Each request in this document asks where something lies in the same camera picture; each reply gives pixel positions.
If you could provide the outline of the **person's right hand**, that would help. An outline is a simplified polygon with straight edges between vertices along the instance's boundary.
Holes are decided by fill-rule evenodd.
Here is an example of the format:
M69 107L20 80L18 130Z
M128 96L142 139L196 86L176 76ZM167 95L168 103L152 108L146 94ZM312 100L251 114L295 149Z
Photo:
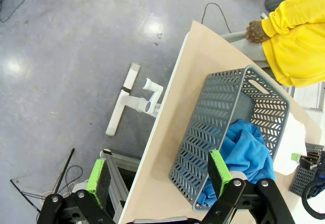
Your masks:
M270 37L264 32L261 20L254 20L246 28L246 40L253 43L262 43Z

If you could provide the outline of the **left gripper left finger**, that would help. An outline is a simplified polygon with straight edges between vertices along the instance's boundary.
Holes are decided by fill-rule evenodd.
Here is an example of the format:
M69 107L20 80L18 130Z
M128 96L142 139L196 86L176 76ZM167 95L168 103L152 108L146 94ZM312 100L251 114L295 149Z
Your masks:
M106 212L111 176L104 159L97 159L85 189L67 197L46 197L37 223L114 223Z

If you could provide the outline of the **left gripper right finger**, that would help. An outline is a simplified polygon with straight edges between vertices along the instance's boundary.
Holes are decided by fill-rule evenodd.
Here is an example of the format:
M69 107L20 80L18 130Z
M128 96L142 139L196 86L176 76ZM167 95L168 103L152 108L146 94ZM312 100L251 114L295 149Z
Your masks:
M208 154L208 174L217 195L201 223L230 223L238 210L248 210L256 223L294 223L275 181L257 183L232 177L218 150Z

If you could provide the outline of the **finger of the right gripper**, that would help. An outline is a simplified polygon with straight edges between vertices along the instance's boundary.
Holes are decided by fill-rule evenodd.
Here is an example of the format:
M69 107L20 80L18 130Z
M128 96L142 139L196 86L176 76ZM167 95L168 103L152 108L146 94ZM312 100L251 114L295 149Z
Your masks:
M307 152L307 155L293 153L291 160L296 161L300 167L306 170L312 170L321 164L321 154L316 151Z

